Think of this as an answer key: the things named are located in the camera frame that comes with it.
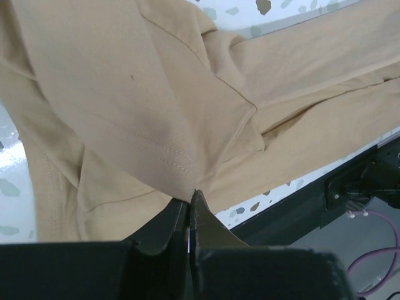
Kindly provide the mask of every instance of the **cloth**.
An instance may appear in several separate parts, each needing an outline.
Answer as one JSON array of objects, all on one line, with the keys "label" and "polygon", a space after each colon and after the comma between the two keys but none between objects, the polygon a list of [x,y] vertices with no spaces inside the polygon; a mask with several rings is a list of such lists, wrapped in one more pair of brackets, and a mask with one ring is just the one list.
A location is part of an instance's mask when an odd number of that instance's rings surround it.
[{"label": "cloth", "polygon": [[400,2],[252,40],[185,0],[0,2],[0,97],[40,241],[122,239],[171,197],[214,211],[400,126]]}]

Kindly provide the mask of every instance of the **cable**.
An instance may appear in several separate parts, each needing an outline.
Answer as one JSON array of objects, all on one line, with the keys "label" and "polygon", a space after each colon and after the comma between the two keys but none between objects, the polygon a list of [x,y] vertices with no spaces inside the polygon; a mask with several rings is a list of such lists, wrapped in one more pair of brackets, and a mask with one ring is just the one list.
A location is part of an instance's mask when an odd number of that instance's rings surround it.
[{"label": "cable", "polygon": [[393,294],[391,294],[386,300],[392,300],[394,296],[396,295],[400,295],[400,291],[399,292],[394,292]]},{"label": "cable", "polygon": [[358,297],[366,297],[371,295],[372,293],[375,293],[378,289],[380,289],[381,287],[383,287],[388,281],[389,279],[392,277],[393,272],[396,268],[397,262],[398,262],[398,253],[400,252],[400,232],[398,231],[395,223],[389,219],[387,216],[385,216],[384,214],[381,214],[380,212],[377,211],[371,211],[371,210],[367,210],[367,211],[354,211],[354,212],[350,212],[350,218],[353,218],[355,215],[363,215],[363,216],[367,216],[369,214],[373,214],[375,216],[379,216],[383,219],[385,219],[389,225],[392,227],[393,232],[394,232],[394,237],[396,240],[396,247],[391,247],[391,248],[384,248],[384,249],[378,249],[378,250],[374,250],[371,252],[368,252],[366,254],[363,254],[362,256],[360,256],[359,258],[357,258],[347,269],[347,272],[349,274],[351,274],[354,269],[361,264],[362,262],[364,262],[365,260],[382,254],[382,253],[394,253],[394,257],[393,257],[393,261],[390,265],[389,270],[387,271],[386,275],[383,277],[383,279],[376,284],[374,287],[372,287],[371,289],[369,289],[366,292],[358,292],[357,296]]}]

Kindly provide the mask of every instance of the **purple cable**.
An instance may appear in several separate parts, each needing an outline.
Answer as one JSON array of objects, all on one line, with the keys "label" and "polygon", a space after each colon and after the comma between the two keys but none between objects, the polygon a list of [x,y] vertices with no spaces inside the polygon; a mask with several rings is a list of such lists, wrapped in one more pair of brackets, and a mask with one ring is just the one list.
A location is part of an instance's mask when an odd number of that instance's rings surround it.
[{"label": "purple cable", "polygon": [[[369,289],[366,292],[358,292],[357,296],[359,296],[359,297],[366,297],[366,296],[371,295],[372,293],[375,293],[378,289],[383,287],[384,284],[386,284],[389,281],[389,279],[392,277],[393,272],[396,268],[396,265],[398,262],[398,253],[400,252],[400,247],[399,247],[400,246],[399,245],[400,232],[398,231],[395,223],[391,219],[389,219],[387,216],[385,216],[384,214],[381,214],[380,212],[370,211],[370,210],[367,210],[366,212],[368,214],[373,214],[375,216],[379,216],[379,217],[385,219],[390,224],[390,226],[392,227],[393,232],[394,232],[394,237],[396,239],[396,247],[378,249],[378,250],[374,250],[374,251],[368,252],[366,254],[363,254],[349,266],[349,268],[347,269],[347,272],[349,274],[351,274],[358,265],[360,265],[361,263],[363,263],[364,261],[368,260],[369,258],[371,258],[373,256],[384,254],[384,253],[394,253],[392,264],[390,265],[389,270],[387,271],[386,275],[383,277],[381,282],[379,282],[377,285],[375,285],[374,287],[372,287],[371,289]],[[357,215],[363,215],[364,211],[354,211],[352,213],[357,214]]]}]

